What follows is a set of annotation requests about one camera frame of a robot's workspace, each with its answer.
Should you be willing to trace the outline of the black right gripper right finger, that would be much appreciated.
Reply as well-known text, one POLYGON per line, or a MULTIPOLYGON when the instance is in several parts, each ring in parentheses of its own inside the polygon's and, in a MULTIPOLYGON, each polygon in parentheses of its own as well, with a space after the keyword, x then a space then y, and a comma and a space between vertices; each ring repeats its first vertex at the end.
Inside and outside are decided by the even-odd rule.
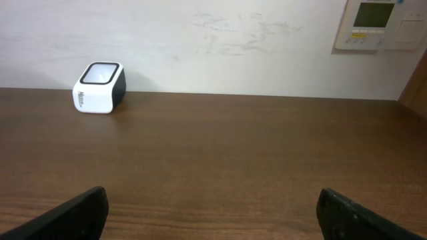
POLYGON ((325 240, 424 240, 330 188, 321 190, 316 215, 325 240))

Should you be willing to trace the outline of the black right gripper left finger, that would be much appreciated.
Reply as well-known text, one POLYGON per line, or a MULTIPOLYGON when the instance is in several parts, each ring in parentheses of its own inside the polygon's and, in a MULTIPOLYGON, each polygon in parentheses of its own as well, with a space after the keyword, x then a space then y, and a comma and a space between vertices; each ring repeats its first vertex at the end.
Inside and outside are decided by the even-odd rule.
POLYGON ((108 213, 109 203, 106 191, 98 186, 1 234, 1 239, 98 240, 103 232, 108 213))

